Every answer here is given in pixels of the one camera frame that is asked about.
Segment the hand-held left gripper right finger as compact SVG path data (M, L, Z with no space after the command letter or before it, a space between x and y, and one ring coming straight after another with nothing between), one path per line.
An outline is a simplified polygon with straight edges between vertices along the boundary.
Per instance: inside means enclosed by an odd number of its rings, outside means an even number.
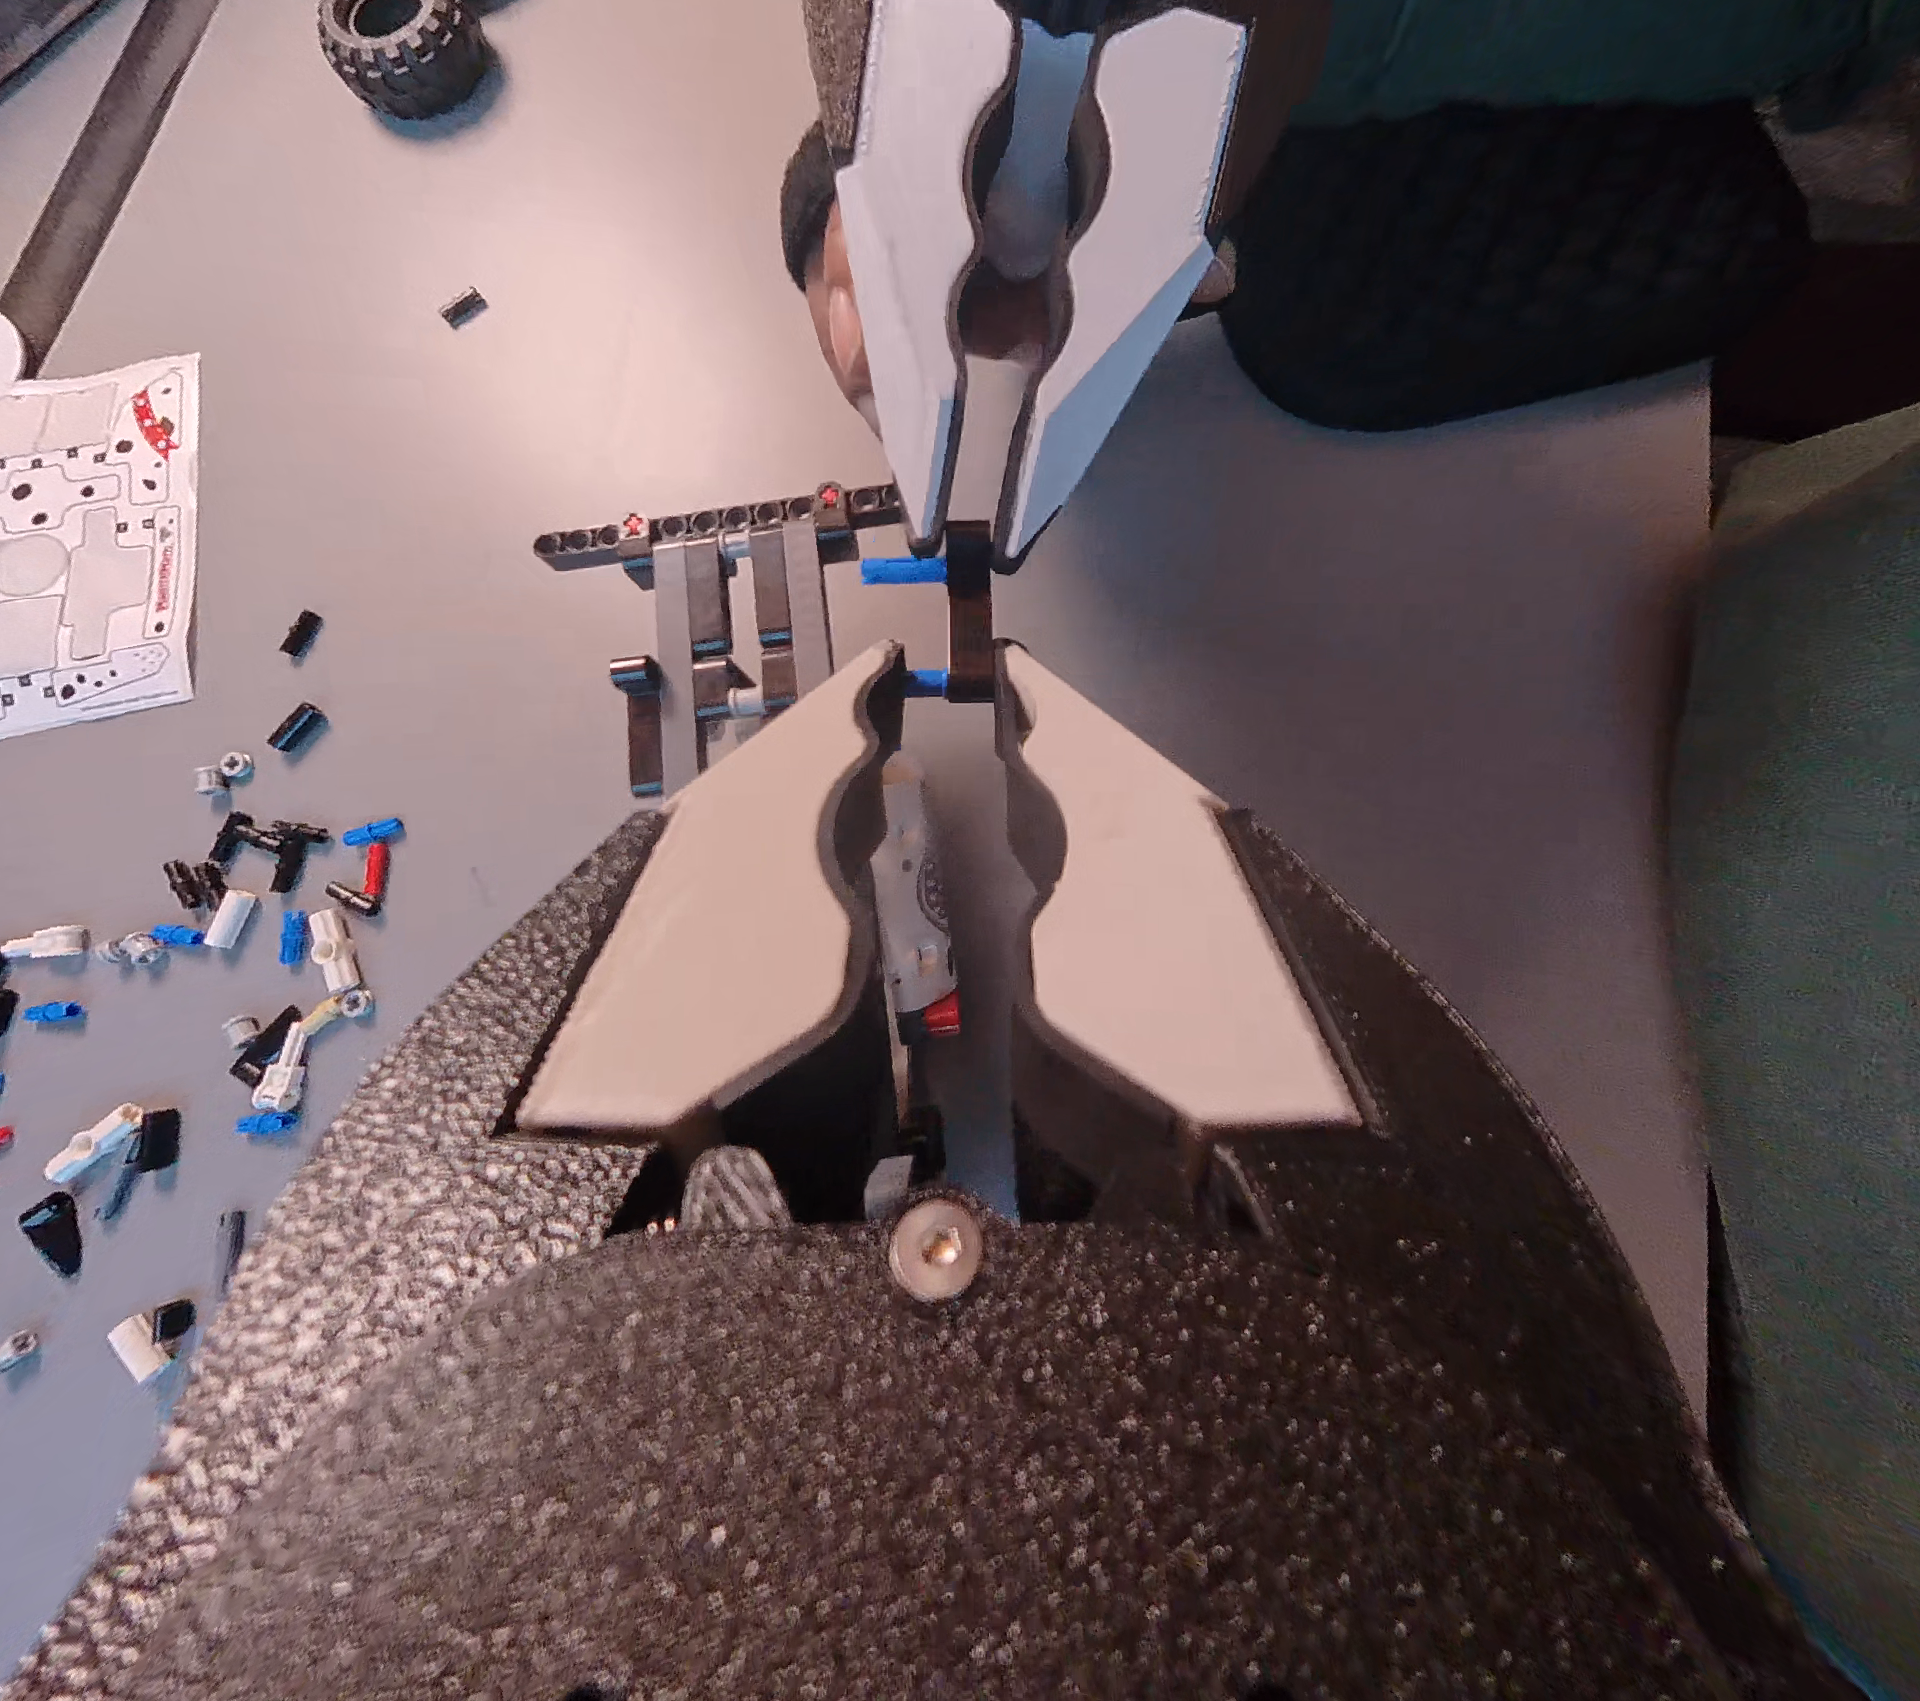
M996 697L1041 1034L1202 1131L1357 1125L1226 802L1021 645L996 650Z

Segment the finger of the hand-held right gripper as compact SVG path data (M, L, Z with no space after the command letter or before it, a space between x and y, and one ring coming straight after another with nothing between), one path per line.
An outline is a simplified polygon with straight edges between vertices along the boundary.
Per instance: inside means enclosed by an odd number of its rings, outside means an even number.
M1084 193L1048 272L1054 333L1005 466L999 568L1079 484L1212 263L1245 37L1209 9L1166 7L1095 40L1069 136Z
M872 416L907 536L958 517L1008 536L1037 287L982 258L971 163L1018 72L999 0L872 0L853 152L836 180Z

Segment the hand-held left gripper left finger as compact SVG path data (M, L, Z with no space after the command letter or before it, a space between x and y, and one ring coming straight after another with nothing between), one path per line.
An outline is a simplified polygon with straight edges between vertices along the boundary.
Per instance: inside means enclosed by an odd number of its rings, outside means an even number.
M848 1024L877 957L868 864L904 682L899 645L863 648L666 804L516 1131L666 1132Z

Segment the toy vehicle chassis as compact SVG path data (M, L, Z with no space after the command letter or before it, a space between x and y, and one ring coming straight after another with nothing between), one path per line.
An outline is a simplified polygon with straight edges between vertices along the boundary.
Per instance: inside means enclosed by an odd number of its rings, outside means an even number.
M834 662L825 570L859 561L858 536L901 515L894 485L825 482L814 491L682 513L626 513L546 532L534 553L557 572L619 566L655 595L655 652L619 656L608 675L626 702L628 783L638 802L668 797L714 752L750 740ZM876 974L891 1042L895 1114L876 1157L877 1187L920 1187L948 1167L944 1118L925 1087L937 1040L961 1029L940 839L922 768L882 773L884 839L872 860Z

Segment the black building beam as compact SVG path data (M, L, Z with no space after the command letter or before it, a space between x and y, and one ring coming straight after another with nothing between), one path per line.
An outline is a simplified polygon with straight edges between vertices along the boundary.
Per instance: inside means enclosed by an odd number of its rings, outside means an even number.
M946 532L948 679L951 702L993 702L993 545L988 521L951 521Z

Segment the grey desk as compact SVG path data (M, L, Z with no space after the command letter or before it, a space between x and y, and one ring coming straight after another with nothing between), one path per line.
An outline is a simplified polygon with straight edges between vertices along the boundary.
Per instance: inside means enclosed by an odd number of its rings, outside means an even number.
M220 0L76 297L55 376L197 350L197 694L3 742L3 934L168 920L218 824L397 817L287 1142L234 1132L221 1023L313 991L266 904L227 960L16 971L77 1026L3 1042L3 1664L57 1611L160 1435L108 1329L218 1283L362 1071L631 810L619 573L543 530L884 469L782 268L814 114L797 0L510 0L456 124L392 127L325 68L318 0ZM440 306L477 287L461 328ZM1572 1150L1706 1396L1706 1221L1655 824L1698 373L1403 437L1322 434L1168 339L996 621L1258 813L1473 1023Z

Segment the black toy tire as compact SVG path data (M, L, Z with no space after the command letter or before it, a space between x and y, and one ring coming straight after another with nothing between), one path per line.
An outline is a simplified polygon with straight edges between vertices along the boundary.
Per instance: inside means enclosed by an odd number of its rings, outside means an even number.
M463 103L487 69L467 0L320 0L327 63L370 108L428 120Z

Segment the white sticker sheet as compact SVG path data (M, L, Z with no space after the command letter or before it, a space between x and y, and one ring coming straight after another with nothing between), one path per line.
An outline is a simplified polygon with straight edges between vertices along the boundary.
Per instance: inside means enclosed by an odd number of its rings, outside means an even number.
M3 389L3 737L191 699L199 368Z

